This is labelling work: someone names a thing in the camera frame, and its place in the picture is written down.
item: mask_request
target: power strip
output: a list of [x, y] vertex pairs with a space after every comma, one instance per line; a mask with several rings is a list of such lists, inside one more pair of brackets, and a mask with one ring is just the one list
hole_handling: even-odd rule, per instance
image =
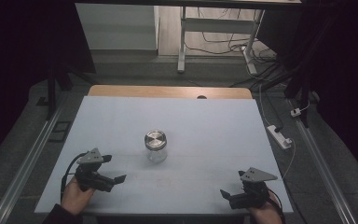
[[299, 108], [291, 110], [290, 114], [292, 115], [293, 118], [300, 116], [301, 115], [301, 110]]
[[275, 125], [270, 125], [267, 127], [267, 130], [272, 135], [272, 137], [275, 138], [275, 140], [277, 141], [279, 146], [282, 149], [287, 149], [287, 148], [291, 147], [292, 140], [290, 140], [290, 138], [284, 138], [283, 135], [281, 134], [281, 132], [275, 133], [275, 129], [276, 129]]

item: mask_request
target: metal lid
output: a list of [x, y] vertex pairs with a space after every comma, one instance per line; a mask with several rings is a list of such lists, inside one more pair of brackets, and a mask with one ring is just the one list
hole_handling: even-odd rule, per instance
[[153, 151], [163, 149], [167, 145], [165, 133], [159, 130], [150, 131], [145, 135], [145, 145]]

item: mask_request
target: aluminum rail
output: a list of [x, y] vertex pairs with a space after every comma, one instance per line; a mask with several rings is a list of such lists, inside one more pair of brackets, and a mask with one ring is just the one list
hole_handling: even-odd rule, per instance
[[341, 217], [342, 223], [356, 224], [357, 222], [353, 212], [347, 200], [345, 199], [341, 188], [336, 182], [336, 179], [333, 177], [333, 174], [331, 173], [330, 168], [327, 165], [323, 154], [321, 153], [321, 150], [313, 138], [310, 129], [306, 128], [300, 119], [296, 119], [296, 125], [307, 145], [313, 162], [315, 162], [316, 169], [318, 169], [324, 185], [332, 197], [332, 201], [337, 209], [338, 215]]
[[28, 180], [28, 177], [34, 169], [36, 161], [39, 158], [43, 147], [48, 141], [48, 136], [53, 130], [54, 125], [62, 112], [62, 106], [65, 104], [67, 98], [68, 93], [62, 92], [59, 98], [56, 111], [51, 116], [51, 119], [46, 121], [42, 131], [37, 136], [37, 139], [35, 140], [33, 146], [31, 147], [19, 170], [17, 171], [16, 175], [8, 186], [7, 191], [0, 202], [0, 224], [7, 222], [7, 219], [10, 216], [10, 213], [13, 210], [16, 201], [19, 199], [20, 194]]

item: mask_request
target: white tabletop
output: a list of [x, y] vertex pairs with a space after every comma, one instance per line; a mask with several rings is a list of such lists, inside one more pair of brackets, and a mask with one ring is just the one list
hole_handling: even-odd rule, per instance
[[[144, 142], [155, 129], [167, 136], [168, 157], [159, 164], [147, 159]], [[86, 213], [245, 213], [232, 210], [220, 189], [243, 193], [238, 171], [249, 167], [279, 177], [266, 183], [281, 198], [283, 212], [293, 212], [255, 100], [86, 96], [36, 213], [60, 203], [70, 161], [95, 147], [113, 156], [99, 169], [101, 175], [127, 178], [111, 192], [96, 191]]]

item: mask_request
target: human hand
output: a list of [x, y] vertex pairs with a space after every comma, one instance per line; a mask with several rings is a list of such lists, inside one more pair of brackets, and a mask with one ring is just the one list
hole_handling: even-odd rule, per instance
[[61, 207], [70, 214], [77, 216], [89, 204], [94, 191], [95, 189], [88, 189], [83, 192], [78, 185], [76, 177], [72, 177], [63, 192]]
[[[275, 195], [273, 195], [270, 191], [268, 193], [270, 199], [278, 204]], [[259, 208], [250, 207], [248, 210], [251, 212], [252, 216], [254, 216], [257, 224], [282, 224], [278, 211], [269, 202], [264, 203], [263, 206]]]

